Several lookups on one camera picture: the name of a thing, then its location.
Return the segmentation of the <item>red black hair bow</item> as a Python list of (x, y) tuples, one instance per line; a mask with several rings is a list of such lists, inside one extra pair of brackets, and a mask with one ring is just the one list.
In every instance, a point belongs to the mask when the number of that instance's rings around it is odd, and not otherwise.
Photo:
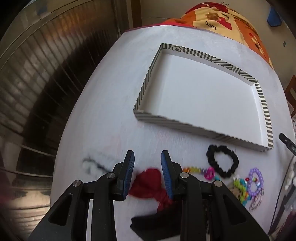
[(129, 190), (129, 195), (140, 199), (154, 199), (159, 205), (157, 212), (169, 208), (173, 201), (162, 186), (162, 175), (159, 169), (149, 168), (138, 173)]

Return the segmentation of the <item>white fluffy scrunchie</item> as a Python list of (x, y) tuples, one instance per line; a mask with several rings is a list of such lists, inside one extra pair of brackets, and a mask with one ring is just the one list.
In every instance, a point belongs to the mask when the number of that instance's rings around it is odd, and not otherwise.
[(111, 172), (114, 164), (115, 159), (110, 156), (87, 156), (82, 160), (82, 169), (93, 177), (100, 177), (105, 173)]

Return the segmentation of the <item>black scrunchie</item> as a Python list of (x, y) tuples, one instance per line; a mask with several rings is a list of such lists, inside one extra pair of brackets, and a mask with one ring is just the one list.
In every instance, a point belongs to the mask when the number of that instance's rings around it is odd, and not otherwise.
[(224, 145), (210, 145), (206, 152), (208, 163), (223, 179), (232, 177), (239, 166), (239, 159), (233, 150)]

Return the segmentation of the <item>wooden chair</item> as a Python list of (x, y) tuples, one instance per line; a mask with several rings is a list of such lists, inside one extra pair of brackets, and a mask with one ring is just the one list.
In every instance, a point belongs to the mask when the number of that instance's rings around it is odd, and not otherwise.
[(295, 75), (292, 76), (287, 88), (285, 89), (285, 97), (287, 102), (293, 107), (293, 112), (291, 114), (295, 114)]

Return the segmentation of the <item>striped black white tray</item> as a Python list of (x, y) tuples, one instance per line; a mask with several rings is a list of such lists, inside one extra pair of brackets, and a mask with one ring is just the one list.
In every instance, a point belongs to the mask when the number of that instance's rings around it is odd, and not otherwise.
[(140, 121), (256, 151), (274, 146), (269, 109), (257, 79), (183, 46), (160, 45), (133, 113)]

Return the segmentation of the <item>blue hanging cloth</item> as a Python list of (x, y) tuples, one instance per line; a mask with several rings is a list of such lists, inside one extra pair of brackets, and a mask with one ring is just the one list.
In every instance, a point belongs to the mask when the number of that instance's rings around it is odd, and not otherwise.
[(268, 17), (267, 17), (267, 23), (269, 24), (270, 27), (279, 27), (282, 24), (282, 19), (280, 15), (277, 13), (277, 11), (271, 7)]

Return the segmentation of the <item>orange patterned blanket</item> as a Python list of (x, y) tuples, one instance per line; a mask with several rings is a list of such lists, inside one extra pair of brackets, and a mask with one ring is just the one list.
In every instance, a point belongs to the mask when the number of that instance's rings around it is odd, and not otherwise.
[(273, 66), (255, 27), (247, 18), (226, 5), (213, 2), (200, 3), (189, 9), (181, 18), (168, 19), (163, 24), (193, 27), (222, 35), (247, 46), (269, 66)]

